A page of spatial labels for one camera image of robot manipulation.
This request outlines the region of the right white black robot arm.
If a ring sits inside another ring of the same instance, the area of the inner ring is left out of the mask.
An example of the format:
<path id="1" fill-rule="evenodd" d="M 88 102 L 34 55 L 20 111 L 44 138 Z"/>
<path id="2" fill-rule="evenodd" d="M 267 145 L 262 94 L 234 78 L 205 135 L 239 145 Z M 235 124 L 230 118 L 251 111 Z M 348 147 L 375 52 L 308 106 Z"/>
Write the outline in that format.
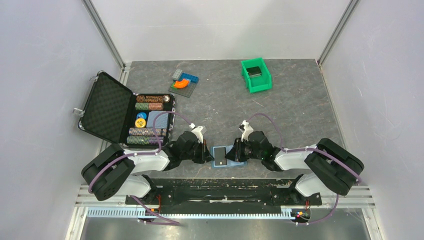
<path id="1" fill-rule="evenodd" d="M 345 196 L 355 183 L 361 182 L 360 174 L 365 169 L 360 159 L 329 138 L 303 148 L 281 149 L 273 146 L 262 131 L 253 131 L 246 139 L 236 138 L 225 157 L 234 162 L 260 160 L 272 172 L 310 170 L 288 191 L 295 204 L 302 204 L 320 190 Z"/>

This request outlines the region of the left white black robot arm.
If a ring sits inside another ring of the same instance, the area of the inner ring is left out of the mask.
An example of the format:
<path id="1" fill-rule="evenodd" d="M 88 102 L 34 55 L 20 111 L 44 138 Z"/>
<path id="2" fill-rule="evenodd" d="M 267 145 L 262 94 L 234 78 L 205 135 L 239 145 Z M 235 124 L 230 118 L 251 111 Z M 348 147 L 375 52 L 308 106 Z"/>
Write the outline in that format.
<path id="1" fill-rule="evenodd" d="M 88 184 L 88 192 L 98 201 L 130 195 L 151 204 L 157 198 L 157 190 L 146 172 L 169 171 L 186 160 L 205 164 L 213 159 L 201 132 L 185 131 L 161 150 L 134 151 L 112 144 L 81 170 L 81 176 Z"/>

